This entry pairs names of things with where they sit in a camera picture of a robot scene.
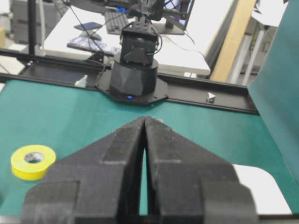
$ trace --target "computer monitor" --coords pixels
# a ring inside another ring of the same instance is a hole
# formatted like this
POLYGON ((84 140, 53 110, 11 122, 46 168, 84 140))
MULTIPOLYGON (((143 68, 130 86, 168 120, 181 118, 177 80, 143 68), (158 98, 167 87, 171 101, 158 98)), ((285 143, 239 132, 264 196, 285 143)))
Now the computer monitor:
MULTIPOLYGON (((165 0, 164 7, 167 9, 180 10, 181 1, 182 0, 165 0)), ((166 16, 166 24, 155 23, 154 26, 158 33, 183 35, 184 31, 187 29, 194 2, 195 0, 190 0, 186 20, 181 20, 176 16, 166 16)))

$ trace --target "yellow tape roll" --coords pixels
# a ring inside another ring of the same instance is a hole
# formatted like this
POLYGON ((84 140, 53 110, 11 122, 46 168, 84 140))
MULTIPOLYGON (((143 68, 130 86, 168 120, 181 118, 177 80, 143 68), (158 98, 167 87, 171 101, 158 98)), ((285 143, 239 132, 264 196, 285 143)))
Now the yellow tape roll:
POLYGON ((55 160, 56 154, 51 148, 29 145, 15 151, 10 162, 15 176, 27 181, 36 181, 43 178, 55 160))

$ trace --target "black cable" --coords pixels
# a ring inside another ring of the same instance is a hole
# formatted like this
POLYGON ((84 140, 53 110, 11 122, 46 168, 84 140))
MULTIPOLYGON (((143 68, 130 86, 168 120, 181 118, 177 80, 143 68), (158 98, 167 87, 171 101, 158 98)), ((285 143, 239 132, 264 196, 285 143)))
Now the black cable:
POLYGON ((3 68, 4 71, 6 71, 9 75, 11 75, 10 72, 2 64, 0 64, 0 67, 3 68))
POLYGON ((183 48, 183 47, 181 47, 181 46, 179 46, 177 43, 175 43, 170 37, 168 37, 168 36, 165 36, 165 35, 163 35, 162 37, 166 37, 167 39, 169 39, 174 45, 176 45, 176 46, 178 46, 179 48, 181 48, 182 50, 185 50, 185 51, 195 51, 195 52, 198 52, 198 53, 200 53, 204 58, 205 58, 205 56, 204 56, 204 54, 203 53, 201 53, 200 51, 198 51, 198 50, 191 50, 191 49, 185 49, 185 48, 183 48))
MULTIPOLYGON (((88 33, 88 31, 86 30, 85 26, 83 26, 83 24, 81 23, 81 20, 80 20, 80 19, 78 18, 78 16, 76 15, 75 11, 72 9, 71 6, 69 6, 69 7, 70 7, 71 11, 73 12, 73 14, 75 15, 75 17, 77 18, 77 20, 79 21, 79 23, 80 23, 80 25, 82 26, 82 28, 84 29, 84 31, 88 34, 89 37, 91 37, 90 34, 88 33)), ((91 40, 93 41, 93 43, 94 43, 95 45, 97 45, 97 47, 100 49, 100 51, 103 51, 103 49, 96 43, 96 41, 94 41, 94 39, 91 38, 91 40)))
POLYGON ((163 46, 163 38, 162 38, 162 36, 161 36, 160 34, 157 33, 157 35, 160 37, 160 40, 161 40, 161 44, 160 44, 160 48, 159 48, 159 50, 156 51, 156 52, 154 52, 154 53, 147 53, 147 54, 145 54, 145 55, 155 55, 155 54, 159 53, 160 50, 162 49, 162 46, 163 46))
POLYGON ((105 71, 106 67, 107 67, 104 63, 101 63, 101 62, 98 62, 98 61, 95 61, 95 60, 87 59, 86 61, 97 63, 97 64, 103 66, 103 69, 102 69, 102 71, 100 73, 103 73, 105 71))
POLYGON ((58 5, 56 4, 55 0, 53 0, 53 4, 54 4, 55 8, 57 9, 57 11, 59 12, 60 16, 62 17, 64 14, 58 8, 58 5))
POLYGON ((192 39, 192 37, 191 37, 189 34, 187 34, 186 32, 184 32, 184 34, 185 34, 187 37, 189 37, 189 39, 194 43, 194 45, 196 45, 195 41, 192 39))

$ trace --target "green mat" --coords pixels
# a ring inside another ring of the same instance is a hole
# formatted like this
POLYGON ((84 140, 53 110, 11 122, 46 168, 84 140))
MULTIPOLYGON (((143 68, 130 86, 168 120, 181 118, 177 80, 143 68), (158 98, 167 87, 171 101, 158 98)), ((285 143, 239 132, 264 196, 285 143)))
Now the green mat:
POLYGON ((294 197, 299 186, 259 116, 170 102, 122 105, 99 92, 10 81, 0 93, 0 215, 20 215, 26 192, 37 183, 12 174, 10 157, 16 149, 42 144, 53 148, 60 159, 139 116, 162 119, 231 163, 268 171, 291 210, 299 212, 294 197))

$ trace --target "metal frame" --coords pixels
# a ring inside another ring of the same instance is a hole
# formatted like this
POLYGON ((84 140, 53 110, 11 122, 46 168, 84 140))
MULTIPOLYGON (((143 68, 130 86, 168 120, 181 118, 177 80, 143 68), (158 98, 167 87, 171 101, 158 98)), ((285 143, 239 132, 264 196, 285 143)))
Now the metal frame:
MULTIPOLYGON (((260 224, 299 224, 298 215, 259 215, 260 224)), ((135 216, 124 222, 125 224, 159 224, 157 216, 135 216)), ((21 224, 20 217, 0 216, 0 224, 21 224)))
POLYGON ((173 25, 175 25, 178 28, 180 28, 180 29, 182 29, 182 30, 185 31, 187 29, 188 22, 189 22, 189 19, 190 19, 190 15, 191 15, 191 12, 193 10, 193 5, 194 5, 195 1, 196 0, 192 0, 192 2, 191 2, 191 6, 190 6, 190 9, 189 9, 189 12, 188 12, 188 15, 187 15, 187 20, 186 20, 186 23, 184 25, 182 25, 179 21, 177 21, 172 16, 165 16, 165 18, 167 19, 167 21, 171 22, 173 25))
MULTIPOLYGON (((95 83, 99 71, 102 71, 100 65, 60 57, 34 56, 10 50, 0 50, 0 55, 15 57, 26 66, 17 76, 0 73, 0 82, 17 79, 77 88, 74 85, 75 82, 87 74, 89 81, 85 89, 98 91, 95 83), (59 70, 63 70, 64 75, 58 75, 59 70)), ((158 77, 168 84, 168 101, 258 114, 248 90, 244 86, 161 73, 158 74, 158 77), (212 103, 207 101, 208 92, 216 95, 216 99, 212 103)))

